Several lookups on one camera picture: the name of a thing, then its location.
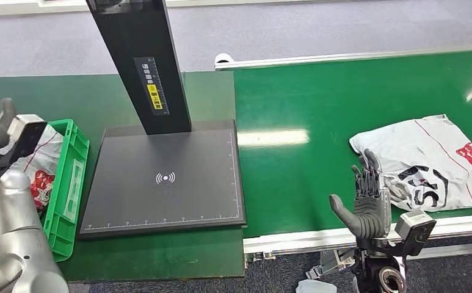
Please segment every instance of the black vertical column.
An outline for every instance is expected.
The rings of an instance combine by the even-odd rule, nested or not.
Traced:
[[[146,133],[191,131],[165,0],[87,3]]]

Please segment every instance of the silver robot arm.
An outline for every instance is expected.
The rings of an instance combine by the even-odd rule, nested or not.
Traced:
[[[16,115],[10,99],[1,103],[0,148],[0,292],[68,292],[54,262],[36,212],[27,175],[9,166],[32,154],[46,123],[36,115]]]

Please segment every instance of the wireless charging symbol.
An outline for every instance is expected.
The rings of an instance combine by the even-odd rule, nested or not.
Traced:
[[[176,175],[175,172],[171,172],[169,175],[162,175],[161,173],[158,173],[155,177],[155,181],[157,184],[162,183],[163,181],[168,181],[170,183],[175,182]]]

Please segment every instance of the yellow label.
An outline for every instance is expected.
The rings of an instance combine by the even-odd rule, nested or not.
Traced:
[[[151,102],[153,103],[153,107],[156,110],[161,110],[162,103],[160,102],[160,96],[158,95],[156,85],[148,84],[148,92],[150,93],[150,98],[151,98]]]

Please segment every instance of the plastic bag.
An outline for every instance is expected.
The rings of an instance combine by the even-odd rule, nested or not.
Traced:
[[[63,136],[50,125],[45,127],[34,153],[19,158],[10,169],[24,172],[31,181],[31,194],[38,212],[43,212],[49,203],[54,177],[63,145]],[[14,142],[0,149],[4,154]]]
[[[411,211],[472,207],[472,143],[446,115],[407,120],[353,136],[379,159],[392,203]]]
[[[302,280],[295,289],[296,293],[336,293],[336,286],[317,280]]]

